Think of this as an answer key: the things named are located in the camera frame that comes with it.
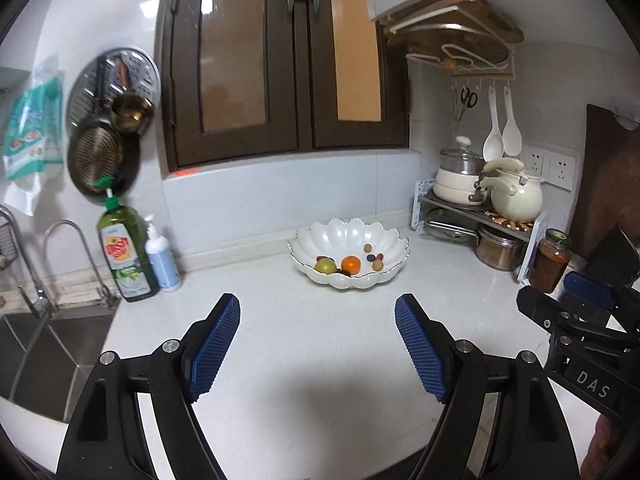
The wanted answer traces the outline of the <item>orange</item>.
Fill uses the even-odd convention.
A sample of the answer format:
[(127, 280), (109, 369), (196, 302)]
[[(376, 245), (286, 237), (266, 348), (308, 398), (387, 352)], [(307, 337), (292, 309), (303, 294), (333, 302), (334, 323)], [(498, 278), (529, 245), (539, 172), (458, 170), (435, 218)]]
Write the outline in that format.
[(350, 276), (357, 275), (361, 269), (361, 260), (354, 255), (346, 256), (341, 262), (341, 270)]

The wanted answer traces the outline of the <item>yellow-green apple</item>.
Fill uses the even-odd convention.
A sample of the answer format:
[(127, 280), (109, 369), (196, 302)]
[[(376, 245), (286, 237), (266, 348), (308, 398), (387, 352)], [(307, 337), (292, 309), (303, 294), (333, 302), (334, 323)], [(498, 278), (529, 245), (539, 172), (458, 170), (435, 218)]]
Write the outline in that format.
[(320, 258), (314, 265), (314, 270), (321, 274), (333, 274), (337, 271), (337, 265), (332, 258)]

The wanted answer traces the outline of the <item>white metal kitchen shelf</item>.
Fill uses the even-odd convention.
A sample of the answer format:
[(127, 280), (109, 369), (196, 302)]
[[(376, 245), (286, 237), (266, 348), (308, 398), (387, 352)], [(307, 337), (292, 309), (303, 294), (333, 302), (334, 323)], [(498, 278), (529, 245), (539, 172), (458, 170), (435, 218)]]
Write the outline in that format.
[(477, 259), (491, 269), (513, 274), (517, 283), (528, 279), (537, 243), (549, 226), (548, 212), (534, 222), (500, 217), (487, 204), (461, 206), (438, 198), (434, 179), (416, 182), (410, 226), (419, 233), (470, 245)]

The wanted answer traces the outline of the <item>steel sink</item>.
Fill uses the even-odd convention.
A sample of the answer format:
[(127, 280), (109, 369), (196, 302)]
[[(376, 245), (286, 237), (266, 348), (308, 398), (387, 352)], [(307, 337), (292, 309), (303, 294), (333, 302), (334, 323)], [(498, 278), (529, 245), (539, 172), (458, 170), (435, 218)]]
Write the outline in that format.
[(1, 318), (1, 396), (35, 414), (69, 422), (115, 312), (104, 307), (62, 310), (38, 320), (30, 313)]

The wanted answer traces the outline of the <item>cream teapot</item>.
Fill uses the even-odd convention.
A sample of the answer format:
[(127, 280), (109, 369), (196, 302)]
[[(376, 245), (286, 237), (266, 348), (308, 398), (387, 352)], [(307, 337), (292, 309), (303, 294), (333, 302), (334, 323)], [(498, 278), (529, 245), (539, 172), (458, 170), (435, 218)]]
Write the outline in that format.
[(506, 220), (533, 222), (541, 212), (542, 179), (530, 174), (519, 159), (491, 160), (484, 166), (478, 185), (488, 192), (491, 205)]

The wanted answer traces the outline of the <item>white blue pump bottle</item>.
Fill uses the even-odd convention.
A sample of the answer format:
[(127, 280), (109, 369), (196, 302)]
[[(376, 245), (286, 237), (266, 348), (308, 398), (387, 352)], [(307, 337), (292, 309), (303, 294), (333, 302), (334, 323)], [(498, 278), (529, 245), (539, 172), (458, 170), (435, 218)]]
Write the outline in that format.
[(144, 249), (158, 286), (165, 292), (174, 292), (181, 286), (181, 276), (169, 240), (155, 226), (152, 214), (145, 216), (144, 222), (146, 225)]

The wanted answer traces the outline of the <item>steel lid under shelf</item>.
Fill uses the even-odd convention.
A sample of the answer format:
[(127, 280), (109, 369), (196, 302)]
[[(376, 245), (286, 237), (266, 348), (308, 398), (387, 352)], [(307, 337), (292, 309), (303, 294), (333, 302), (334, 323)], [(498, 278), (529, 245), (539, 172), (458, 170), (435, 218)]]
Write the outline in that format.
[(447, 209), (434, 208), (426, 214), (424, 222), (424, 231), (430, 237), (471, 247), (477, 245), (477, 223), (460, 214)]

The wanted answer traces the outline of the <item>white slotted spoon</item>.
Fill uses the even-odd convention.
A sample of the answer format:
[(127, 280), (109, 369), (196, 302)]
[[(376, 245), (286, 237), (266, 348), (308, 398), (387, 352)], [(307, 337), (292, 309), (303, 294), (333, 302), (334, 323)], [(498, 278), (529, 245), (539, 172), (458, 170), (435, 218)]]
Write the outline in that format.
[(499, 127), (497, 93), (494, 86), (488, 88), (488, 105), (491, 126), (483, 144), (483, 157), (486, 162), (502, 157), (503, 140)]

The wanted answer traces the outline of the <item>cream pot with glass lid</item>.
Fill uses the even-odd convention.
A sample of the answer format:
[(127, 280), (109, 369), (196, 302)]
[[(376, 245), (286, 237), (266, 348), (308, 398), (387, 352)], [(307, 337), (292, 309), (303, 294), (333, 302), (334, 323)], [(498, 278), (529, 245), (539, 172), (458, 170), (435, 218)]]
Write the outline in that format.
[(439, 152), (433, 192), (448, 203), (479, 207), (487, 200), (487, 192), (476, 185), (485, 159), (471, 150), (471, 140), (466, 136), (457, 136), (456, 143), (455, 148), (444, 148)]

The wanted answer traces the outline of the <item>round mesh strainer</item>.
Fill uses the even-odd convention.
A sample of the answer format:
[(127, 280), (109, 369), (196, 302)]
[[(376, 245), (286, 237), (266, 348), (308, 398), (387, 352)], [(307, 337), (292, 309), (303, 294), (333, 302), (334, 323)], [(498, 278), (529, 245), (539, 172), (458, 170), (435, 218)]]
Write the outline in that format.
[(107, 179), (120, 195), (127, 189), (124, 178), (125, 150), (122, 139), (105, 114), (90, 114), (74, 129), (67, 150), (67, 167), (75, 188), (89, 200), (102, 200)]

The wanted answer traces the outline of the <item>white scalloped fruit bowl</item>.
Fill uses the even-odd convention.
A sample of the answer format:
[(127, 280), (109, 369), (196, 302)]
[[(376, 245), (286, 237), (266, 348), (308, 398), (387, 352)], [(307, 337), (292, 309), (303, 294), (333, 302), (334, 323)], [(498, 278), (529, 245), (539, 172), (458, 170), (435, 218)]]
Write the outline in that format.
[[(373, 247), (370, 254), (384, 263), (382, 271), (372, 269), (363, 250), (365, 244)], [(294, 266), (318, 285), (335, 289), (368, 289), (392, 280), (402, 269), (410, 256), (409, 240), (400, 235), (398, 229), (385, 229), (382, 223), (364, 223), (355, 218), (349, 221), (332, 219), (326, 223), (314, 222), (311, 226), (298, 229), (292, 240), (288, 241), (288, 252)], [(347, 276), (333, 273), (321, 274), (314, 270), (320, 258), (332, 258), (337, 269), (341, 269), (342, 260), (349, 255), (361, 260), (361, 269), (357, 275)]]

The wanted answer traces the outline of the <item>black scissors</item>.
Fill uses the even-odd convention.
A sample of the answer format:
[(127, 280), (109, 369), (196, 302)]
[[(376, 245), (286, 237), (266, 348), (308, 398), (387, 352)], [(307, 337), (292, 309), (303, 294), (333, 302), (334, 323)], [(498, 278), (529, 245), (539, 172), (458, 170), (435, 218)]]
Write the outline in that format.
[(478, 101), (478, 95), (471, 88), (464, 86), (460, 92), (461, 108), (459, 110), (457, 121), (460, 122), (467, 110), (473, 108)]

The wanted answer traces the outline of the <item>plastic bag pack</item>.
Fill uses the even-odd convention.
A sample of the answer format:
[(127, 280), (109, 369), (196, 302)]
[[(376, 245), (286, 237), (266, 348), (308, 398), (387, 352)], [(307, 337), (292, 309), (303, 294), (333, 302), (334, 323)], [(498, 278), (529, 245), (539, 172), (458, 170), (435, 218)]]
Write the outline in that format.
[(2, 162), (6, 204), (32, 217), (47, 183), (63, 170), (63, 75), (57, 55), (35, 67), (13, 101)]

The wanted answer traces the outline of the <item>round wooden cutting board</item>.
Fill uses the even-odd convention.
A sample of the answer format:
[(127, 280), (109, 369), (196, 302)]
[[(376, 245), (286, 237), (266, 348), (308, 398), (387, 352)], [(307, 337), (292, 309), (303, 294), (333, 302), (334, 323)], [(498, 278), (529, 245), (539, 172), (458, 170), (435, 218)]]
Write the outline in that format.
[(485, 0), (438, 0), (389, 21), (384, 35), (391, 46), (439, 54), (443, 44), (456, 44), (498, 62), (503, 46), (524, 41), (518, 26)]

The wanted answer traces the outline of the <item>wall rack with hooks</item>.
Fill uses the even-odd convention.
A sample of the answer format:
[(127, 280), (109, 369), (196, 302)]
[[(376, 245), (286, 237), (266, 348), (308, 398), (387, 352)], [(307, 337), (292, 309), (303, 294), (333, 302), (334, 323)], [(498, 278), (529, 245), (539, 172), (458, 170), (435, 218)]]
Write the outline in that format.
[(452, 81), (505, 81), (515, 80), (515, 52), (511, 46), (503, 46), (498, 62), (456, 44), (443, 44), (439, 54), (426, 54), (416, 48), (409, 48), (406, 59), (446, 70)]

